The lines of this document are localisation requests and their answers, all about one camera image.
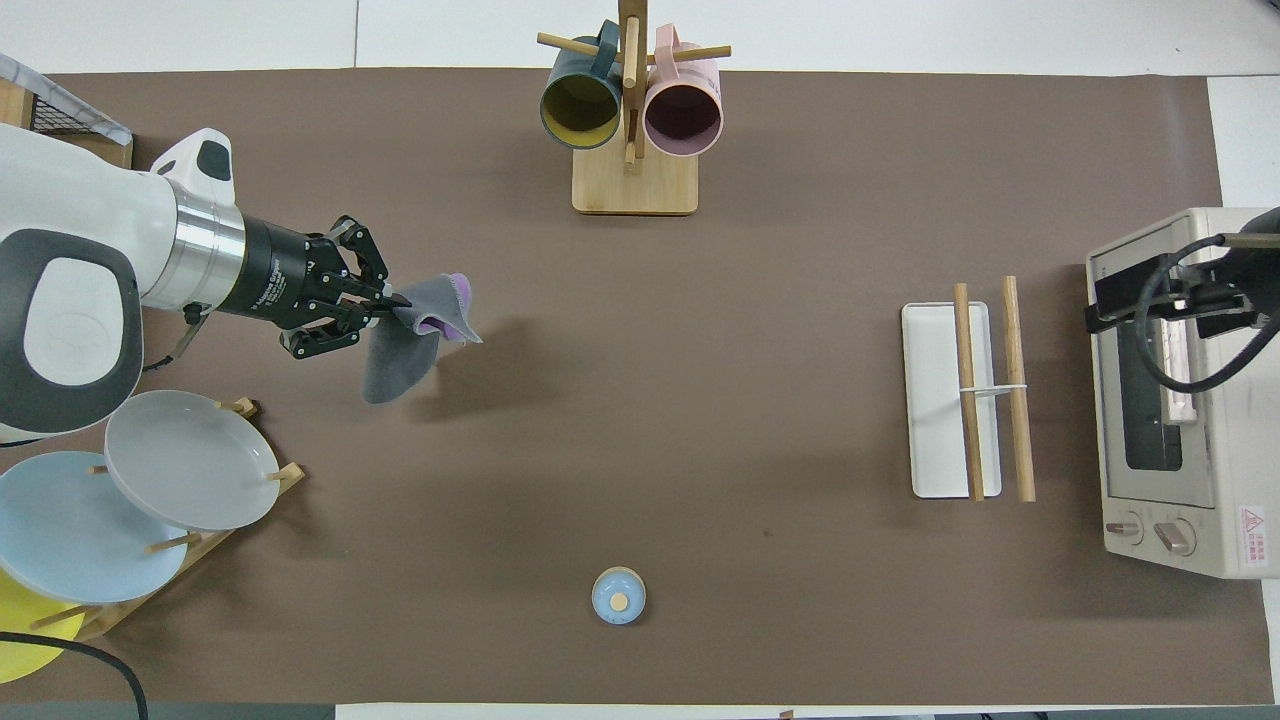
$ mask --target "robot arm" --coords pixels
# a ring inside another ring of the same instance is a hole
[[[192,324],[214,310],[269,320],[302,359],[355,345],[408,305],[356,220],[303,234],[234,202],[218,131],[133,172],[0,126],[0,445],[110,415],[142,372],[141,306]]]
[[[1229,250],[1213,260],[1181,264],[1210,247]],[[1244,369],[1280,333],[1280,208],[1249,220],[1239,233],[1202,238],[1102,278],[1094,290],[1097,302],[1084,311],[1091,333],[1128,322],[1146,325],[1149,318],[1194,319],[1202,338],[1260,328],[1239,355],[1196,382],[1169,377],[1152,356],[1146,333],[1138,333],[1138,357],[1162,386],[1187,393],[1217,387]]]

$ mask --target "gray cloth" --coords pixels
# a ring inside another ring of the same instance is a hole
[[[364,398],[390,402],[435,365],[440,340],[484,342],[467,324],[471,284],[462,274],[439,275],[401,291],[412,305],[394,310],[372,328],[365,363]]]

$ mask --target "light blue plate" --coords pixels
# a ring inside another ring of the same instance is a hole
[[[0,566],[40,594],[81,605],[142,597],[178,573],[186,534],[134,507],[111,478],[90,475],[96,452],[49,452],[0,475]]]
[[[591,607],[611,625],[626,625],[639,618],[644,601],[644,580],[630,568],[609,568],[591,588]]]

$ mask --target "dark green mug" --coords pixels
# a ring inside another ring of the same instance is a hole
[[[577,37],[599,47],[595,56],[561,50],[543,90],[543,127],[575,150],[599,147],[622,120],[622,68],[617,63],[618,23],[604,20],[596,37]]]

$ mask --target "pink mug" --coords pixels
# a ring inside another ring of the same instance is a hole
[[[705,152],[719,140],[724,124],[719,67],[716,60],[676,61],[675,51],[700,47],[681,42],[675,24],[658,28],[657,67],[649,70],[644,97],[644,133],[649,143],[668,155],[689,158]]]

